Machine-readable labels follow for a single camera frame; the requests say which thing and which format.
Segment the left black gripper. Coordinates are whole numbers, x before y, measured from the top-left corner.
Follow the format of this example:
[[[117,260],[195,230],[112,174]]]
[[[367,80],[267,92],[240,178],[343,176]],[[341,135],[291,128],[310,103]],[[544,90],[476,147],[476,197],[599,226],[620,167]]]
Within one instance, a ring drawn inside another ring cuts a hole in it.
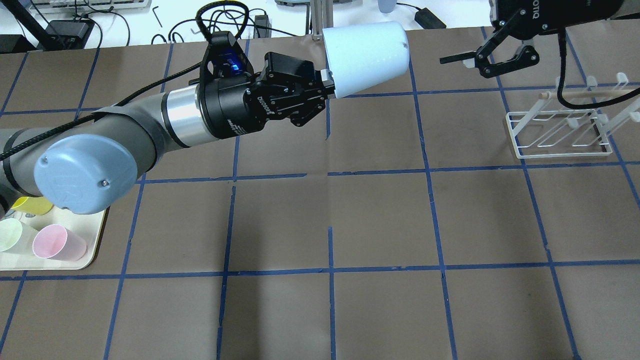
[[[305,126],[326,110],[335,85],[328,68],[317,70],[312,61],[267,52],[262,71],[213,79],[202,95],[206,128],[222,140],[260,132],[270,121]]]

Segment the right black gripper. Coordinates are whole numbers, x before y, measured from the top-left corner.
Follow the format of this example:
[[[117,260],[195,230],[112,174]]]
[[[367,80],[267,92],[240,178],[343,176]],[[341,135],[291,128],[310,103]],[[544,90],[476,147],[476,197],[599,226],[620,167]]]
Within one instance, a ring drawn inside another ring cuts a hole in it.
[[[521,45],[513,57],[491,63],[490,55],[509,36],[522,41],[614,16],[624,0],[491,0],[490,21],[494,33],[477,50],[441,57],[439,63],[471,61],[483,78],[490,79],[539,64],[532,45]]]

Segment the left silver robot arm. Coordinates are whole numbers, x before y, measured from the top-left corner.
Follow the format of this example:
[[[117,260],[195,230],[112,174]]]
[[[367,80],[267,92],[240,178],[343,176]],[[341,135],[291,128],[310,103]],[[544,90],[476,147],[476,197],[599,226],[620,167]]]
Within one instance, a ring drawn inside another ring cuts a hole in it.
[[[304,126],[336,93],[329,70],[268,52],[246,61],[204,59],[189,86],[103,107],[54,128],[1,130],[1,214],[21,197],[91,215],[123,198],[169,152],[263,130]]]

